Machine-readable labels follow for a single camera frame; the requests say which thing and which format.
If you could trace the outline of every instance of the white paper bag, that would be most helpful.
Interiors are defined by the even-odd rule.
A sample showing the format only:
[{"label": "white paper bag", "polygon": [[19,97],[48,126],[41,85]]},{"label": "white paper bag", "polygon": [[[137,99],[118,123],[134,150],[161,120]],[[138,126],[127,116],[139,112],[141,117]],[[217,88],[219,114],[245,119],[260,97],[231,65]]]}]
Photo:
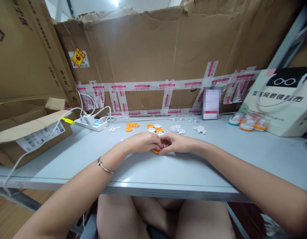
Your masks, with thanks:
[{"label": "white paper bag", "polygon": [[301,136],[307,131],[307,67],[262,70],[239,112],[270,119],[266,131]]}]

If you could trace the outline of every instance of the white power strip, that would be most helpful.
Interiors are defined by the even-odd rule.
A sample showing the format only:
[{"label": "white power strip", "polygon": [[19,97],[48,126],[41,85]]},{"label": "white power strip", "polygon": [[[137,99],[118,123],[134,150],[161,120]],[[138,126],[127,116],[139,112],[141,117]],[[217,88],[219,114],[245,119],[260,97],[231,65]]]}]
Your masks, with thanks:
[{"label": "white power strip", "polygon": [[94,130],[94,131],[98,131],[98,132],[102,131],[103,129],[105,129],[108,126],[108,122],[107,121],[104,121],[103,123],[98,123],[98,119],[94,120],[95,124],[93,126],[88,125],[86,123],[86,121],[85,122],[81,122],[81,119],[76,119],[74,121],[75,121],[76,125],[79,125],[79,126],[82,126],[82,127]]}]

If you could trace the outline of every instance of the bangle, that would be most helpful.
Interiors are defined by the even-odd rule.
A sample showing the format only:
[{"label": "bangle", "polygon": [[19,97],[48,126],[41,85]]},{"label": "bangle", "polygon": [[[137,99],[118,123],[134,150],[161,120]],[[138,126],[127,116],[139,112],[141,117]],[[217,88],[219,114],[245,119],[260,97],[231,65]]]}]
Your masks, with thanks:
[{"label": "bangle", "polygon": [[103,166],[103,164],[101,163],[100,157],[97,159],[97,161],[98,161],[98,166],[101,166],[101,167],[103,168],[103,170],[105,170],[106,172],[111,173],[111,174],[113,174],[113,173],[115,172],[115,171],[109,171],[109,170],[107,170],[107,169]]}]

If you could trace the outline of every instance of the smartphone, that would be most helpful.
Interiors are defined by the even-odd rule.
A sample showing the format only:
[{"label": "smartphone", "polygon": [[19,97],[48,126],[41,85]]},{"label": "smartphone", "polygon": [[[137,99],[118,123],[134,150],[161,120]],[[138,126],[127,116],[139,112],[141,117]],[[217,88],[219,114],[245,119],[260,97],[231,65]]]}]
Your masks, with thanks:
[{"label": "smartphone", "polygon": [[203,120],[217,120],[222,117],[221,97],[222,87],[204,87],[203,88]]}]

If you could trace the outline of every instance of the packing tape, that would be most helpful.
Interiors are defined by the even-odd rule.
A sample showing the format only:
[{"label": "packing tape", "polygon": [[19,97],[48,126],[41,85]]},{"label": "packing tape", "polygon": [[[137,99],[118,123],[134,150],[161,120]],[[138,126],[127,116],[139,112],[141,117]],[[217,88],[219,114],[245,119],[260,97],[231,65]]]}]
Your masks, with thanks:
[{"label": "packing tape", "polygon": [[204,73],[204,78],[214,76],[218,63],[219,61],[209,61],[208,62],[206,72]]},{"label": "packing tape", "polygon": [[[187,113],[194,113],[196,115],[200,115],[202,112],[202,108],[194,109],[160,109],[160,110],[141,110],[141,111],[129,111],[129,117],[144,117],[144,116],[168,116],[171,114],[187,114]],[[123,112],[117,112],[115,115],[122,115]]]},{"label": "packing tape", "polygon": [[[89,89],[89,85],[81,85],[80,82],[77,82],[78,88],[85,88],[85,93],[92,95],[99,107],[104,107],[104,92],[109,91],[110,99],[113,105],[113,113],[116,115],[126,115],[126,116],[145,116],[145,115],[155,115],[161,114],[161,110],[167,110],[170,106],[170,100],[172,96],[173,90],[184,90],[184,89],[200,89],[197,98],[194,101],[193,109],[201,108],[201,104],[203,102],[203,88],[204,87],[211,87],[211,86],[218,86],[224,87],[229,85],[228,90],[226,91],[224,97],[224,104],[231,104],[232,103],[232,95],[235,92],[237,85],[242,82],[241,85],[241,97],[245,94],[248,81],[255,80],[259,74],[259,70],[252,71],[252,67],[249,67],[247,71],[243,72],[243,70],[236,70],[234,74],[224,75],[224,76],[217,76],[214,77],[215,69],[218,64],[216,62],[209,62],[207,67],[207,75],[212,75],[207,78],[203,79],[192,79],[192,80],[166,80],[166,81],[148,81],[148,82],[126,82],[126,83],[96,83],[96,81],[90,81],[91,89]],[[148,90],[164,90],[164,97],[163,97],[163,105],[161,110],[151,110],[146,111],[128,111],[127,106],[127,99],[125,92],[126,91],[148,91]],[[119,94],[119,102],[122,112],[119,108],[118,97],[117,93]],[[89,103],[88,99],[84,98],[84,104],[86,108],[91,109],[92,104]]]},{"label": "packing tape", "polygon": [[172,97],[172,91],[175,88],[176,84],[174,80],[168,79],[166,80],[165,84],[160,85],[160,88],[164,88],[164,95],[162,101],[162,110],[169,109],[170,100]]},{"label": "packing tape", "polygon": [[94,93],[94,101],[97,105],[97,108],[102,109],[105,103],[105,86],[103,86],[101,83],[97,83],[96,81],[90,81],[90,85]]},{"label": "packing tape", "polygon": [[113,106],[113,113],[112,115],[122,115],[120,113],[120,109],[119,109],[119,105],[118,105],[118,98],[117,98],[117,92],[116,91],[110,91],[109,92],[110,95],[110,100],[111,100],[111,104]]},{"label": "packing tape", "polygon": [[123,112],[123,116],[128,116],[128,106],[127,106],[127,99],[126,99],[125,91],[120,90],[117,92],[117,94],[118,94],[118,98],[120,102],[120,108]]},{"label": "packing tape", "polygon": [[[256,66],[251,66],[246,68],[246,72],[248,71],[255,71]],[[249,86],[249,81],[239,82],[237,85],[237,89],[235,91],[235,95],[233,98],[233,103],[240,103],[243,102],[243,98],[245,96],[246,90]]]},{"label": "packing tape", "polygon": [[[90,85],[81,85],[77,90],[80,94],[86,94],[93,98],[93,95],[91,95]],[[81,98],[87,111],[94,109],[93,102],[88,96],[81,95]]]}]

